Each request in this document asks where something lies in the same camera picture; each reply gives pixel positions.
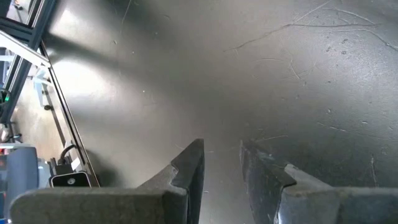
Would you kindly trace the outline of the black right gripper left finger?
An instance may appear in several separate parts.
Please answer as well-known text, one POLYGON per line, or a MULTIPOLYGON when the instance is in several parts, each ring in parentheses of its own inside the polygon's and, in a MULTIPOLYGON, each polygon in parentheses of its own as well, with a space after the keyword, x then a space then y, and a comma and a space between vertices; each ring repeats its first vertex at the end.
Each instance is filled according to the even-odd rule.
POLYGON ((205 173, 204 140, 136 187, 55 187, 18 196, 13 224, 198 224, 205 173))

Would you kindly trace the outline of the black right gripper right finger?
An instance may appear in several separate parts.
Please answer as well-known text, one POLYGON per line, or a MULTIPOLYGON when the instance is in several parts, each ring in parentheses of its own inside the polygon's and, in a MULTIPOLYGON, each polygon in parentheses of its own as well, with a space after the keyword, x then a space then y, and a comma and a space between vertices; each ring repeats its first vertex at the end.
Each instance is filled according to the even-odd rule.
POLYGON ((398 189, 333 187, 241 141, 239 158, 255 224, 398 224, 398 189))

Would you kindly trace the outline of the grey blue block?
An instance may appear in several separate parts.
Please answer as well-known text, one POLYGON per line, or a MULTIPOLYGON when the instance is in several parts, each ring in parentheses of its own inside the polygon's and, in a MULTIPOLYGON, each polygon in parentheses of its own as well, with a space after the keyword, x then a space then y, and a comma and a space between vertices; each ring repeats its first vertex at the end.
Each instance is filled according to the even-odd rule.
POLYGON ((10 220, 11 202, 30 190, 49 186, 50 167, 29 144, 0 144, 0 223, 10 220))

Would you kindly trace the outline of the black table mat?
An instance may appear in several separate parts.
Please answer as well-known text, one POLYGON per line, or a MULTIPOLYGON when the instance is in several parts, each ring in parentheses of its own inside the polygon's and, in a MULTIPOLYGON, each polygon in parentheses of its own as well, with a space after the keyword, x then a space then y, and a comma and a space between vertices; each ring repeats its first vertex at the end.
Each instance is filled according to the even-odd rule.
POLYGON ((333 186, 398 188, 398 0, 57 0, 44 45, 103 187, 202 138, 200 224, 254 224, 245 139, 333 186))

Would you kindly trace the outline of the black aluminium table frame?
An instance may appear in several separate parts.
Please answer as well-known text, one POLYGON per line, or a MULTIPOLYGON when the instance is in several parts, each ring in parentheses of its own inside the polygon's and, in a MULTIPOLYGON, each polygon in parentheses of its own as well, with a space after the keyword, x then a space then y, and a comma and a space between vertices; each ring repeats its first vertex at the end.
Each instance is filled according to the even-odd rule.
POLYGON ((0 36, 15 43, 18 47, 22 47, 22 52, 17 54, 11 64, 11 74, 6 78, 5 89, 10 92, 11 96, 9 104, 4 108, 2 115, 0 115, 0 121, 7 123, 11 120, 28 71, 33 64, 29 56, 24 54, 37 53, 37 51, 40 50, 41 54, 34 56, 33 59, 40 60, 40 65, 46 65, 48 67, 50 82, 55 85, 55 92, 60 101, 61 111, 72 137, 72 143, 74 143, 77 148, 81 166, 89 175, 91 186, 99 187, 100 182, 90 163, 83 142, 81 141, 80 134, 78 133, 76 124, 55 75, 52 63, 49 61, 48 53, 42 40, 55 3, 56 0, 34 0, 34 6, 32 12, 29 14, 27 24, 13 21, 6 17, 0 17, 0 36))

